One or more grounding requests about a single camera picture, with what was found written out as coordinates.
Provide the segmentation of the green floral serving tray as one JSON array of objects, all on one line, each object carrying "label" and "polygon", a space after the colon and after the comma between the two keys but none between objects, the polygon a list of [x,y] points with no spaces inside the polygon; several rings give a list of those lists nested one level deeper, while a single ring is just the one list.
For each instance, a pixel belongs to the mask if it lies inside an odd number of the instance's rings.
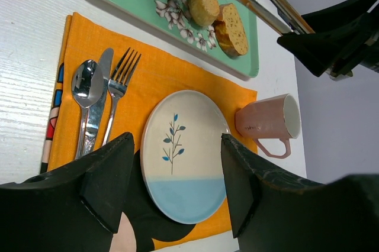
[{"label": "green floral serving tray", "polygon": [[259,72],[256,17],[232,1],[241,17],[249,43],[246,55],[228,56],[219,46],[212,26],[200,27],[192,19],[187,0],[102,0],[117,9],[166,33],[175,40],[203,53],[247,77]]}]

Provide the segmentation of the silver fork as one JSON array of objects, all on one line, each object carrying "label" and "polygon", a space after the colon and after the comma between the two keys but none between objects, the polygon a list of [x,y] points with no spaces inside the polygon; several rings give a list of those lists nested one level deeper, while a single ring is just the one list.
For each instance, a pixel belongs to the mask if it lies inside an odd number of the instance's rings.
[{"label": "silver fork", "polygon": [[108,92],[111,96],[111,113],[102,142],[103,146],[110,141],[110,134],[113,127],[118,102],[126,94],[127,88],[141,56],[141,53],[129,47],[117,63],[108,81]]}]

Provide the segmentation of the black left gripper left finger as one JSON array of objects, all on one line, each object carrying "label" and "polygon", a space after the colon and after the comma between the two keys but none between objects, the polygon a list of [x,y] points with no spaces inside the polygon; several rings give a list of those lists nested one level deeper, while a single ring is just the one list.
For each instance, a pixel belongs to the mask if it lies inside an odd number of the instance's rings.
[{"label": "black left gripper left finger", "polygon": [[22,183],[1,185],[2,251],[108,251],[134,157],[131,133]]}]

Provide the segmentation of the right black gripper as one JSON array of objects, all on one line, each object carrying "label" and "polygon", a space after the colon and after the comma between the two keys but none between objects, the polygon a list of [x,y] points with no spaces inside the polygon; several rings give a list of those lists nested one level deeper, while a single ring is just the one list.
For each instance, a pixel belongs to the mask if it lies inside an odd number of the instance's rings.
[{"label": "right black gripper", "polygon": [[352,77],[359,64],[378,72],[378,0],[346,0],[303,18],[313,33],[288,33],[277,42],[313,75]]}]

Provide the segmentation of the silver spoon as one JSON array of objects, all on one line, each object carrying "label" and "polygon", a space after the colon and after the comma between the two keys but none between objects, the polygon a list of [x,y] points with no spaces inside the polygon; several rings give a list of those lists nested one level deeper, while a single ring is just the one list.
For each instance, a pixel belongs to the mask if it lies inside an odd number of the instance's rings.
[{"label": "silver spoon", "polygon": [[89,108],[102,95],[102,71],[95,60],[84,61],[72,78],[72,96],[81,109],[81,125],[75,159],[83,155],[83,143]]}]

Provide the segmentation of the cream and blue plate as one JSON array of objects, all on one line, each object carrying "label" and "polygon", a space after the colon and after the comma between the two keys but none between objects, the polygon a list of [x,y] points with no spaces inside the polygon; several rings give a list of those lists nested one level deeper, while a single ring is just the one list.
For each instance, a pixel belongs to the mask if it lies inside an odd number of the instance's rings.
[{"label": "cream and blue plate", "polygon": [[201,92],[174,92],[144,128],[140,162],[147,191],[168,218],[197,224],[226,198],[220,143],[230,133],[218,106]]}]

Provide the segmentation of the silver table knife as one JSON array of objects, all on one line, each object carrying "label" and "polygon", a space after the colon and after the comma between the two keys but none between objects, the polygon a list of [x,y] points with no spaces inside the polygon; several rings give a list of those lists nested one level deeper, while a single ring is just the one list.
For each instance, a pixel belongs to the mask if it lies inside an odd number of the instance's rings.
[{"label": "silver table knife", "polygon": [[108,81],[110,77],[113,55],[114,50],[112,48],[107,48],[104,50],[98,62],[98,67],[102,73],[102,79],[100,83],[101,96],[95,104],[89,107],[83,141],[82,156],[85,156],[86,154],[92,152],[95,146],[108,92]]}]

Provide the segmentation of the orange cartoon placemat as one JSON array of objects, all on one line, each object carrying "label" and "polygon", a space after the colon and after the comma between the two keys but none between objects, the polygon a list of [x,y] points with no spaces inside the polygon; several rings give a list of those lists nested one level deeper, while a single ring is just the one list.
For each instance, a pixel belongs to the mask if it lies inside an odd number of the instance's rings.
[{"label": "orange cartoon placemat", "polygon": [[[112,138],[131,132],[139,149],[144,125],[154,107],[166,96],[185,89],[195,90],[211,98],[222,111],[232,134],[257,151],[254,142],[242,137],[235,128],[235,112],[256,100],[254,90],[216,76],[185,60],[133,38],[115,33],[78,13],[66,17],[62,49],[41,171],[58,168],[75,157],[80,123],[80,109],[71,94],[75,69],[86,59],[98,59],[107,48],[120,59],[130,47],[142,54],[140,63],[117,108]],[[154,251],[195,241],[231,230],[227,202],[207,220],[195,224],[179,224],[167,218],[151,200],[142,178],[140,154],[135,153],[133,169],[126,192],[124,213],[111,251]]]}]

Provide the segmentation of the sliced seeded bread loaf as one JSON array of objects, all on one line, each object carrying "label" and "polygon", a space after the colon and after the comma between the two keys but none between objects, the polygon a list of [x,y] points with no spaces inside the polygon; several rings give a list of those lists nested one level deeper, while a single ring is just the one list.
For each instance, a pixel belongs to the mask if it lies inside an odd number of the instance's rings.
[{"label": "sliced seeded bread loaf", "polygon": [[220,48],[228,56],[238,57],[248,53],[248,39],[234,4],[220,5],[220,12],[213,22],[213,27]]}]

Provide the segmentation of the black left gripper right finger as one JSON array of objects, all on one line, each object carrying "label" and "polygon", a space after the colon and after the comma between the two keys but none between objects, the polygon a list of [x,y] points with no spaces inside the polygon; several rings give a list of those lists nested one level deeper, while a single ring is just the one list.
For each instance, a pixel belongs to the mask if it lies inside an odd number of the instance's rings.
[{"label": "black left gripper right finger", "polygon": [[253,153],[230,134],[221,161],[240,251],[377,251],[378,175],[321,184]]}]

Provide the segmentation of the small round yellow bun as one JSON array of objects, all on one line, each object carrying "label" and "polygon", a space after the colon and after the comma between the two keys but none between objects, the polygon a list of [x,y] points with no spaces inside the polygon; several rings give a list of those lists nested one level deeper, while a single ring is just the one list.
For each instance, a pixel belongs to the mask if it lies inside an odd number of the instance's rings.
[{"label": "small round yellow bun", "polygon": [[218,0],[189,0],[188,7],[192,19],[201,27],[211,25],[220,13]]}]

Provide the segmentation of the pink mug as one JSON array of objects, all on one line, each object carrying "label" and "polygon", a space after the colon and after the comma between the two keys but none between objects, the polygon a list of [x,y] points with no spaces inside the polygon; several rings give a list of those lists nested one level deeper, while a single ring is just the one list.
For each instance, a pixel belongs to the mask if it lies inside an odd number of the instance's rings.
[{"label": "pink mug", "polygon": [[[290,140],[300,135],[300,109],[289,93],[251,102],[235,113],[235,127],[240,135],[253,139],[266,156],[285,159],[291,154]],[[270,153],[260,139],[280,140],[285,153]]]}]

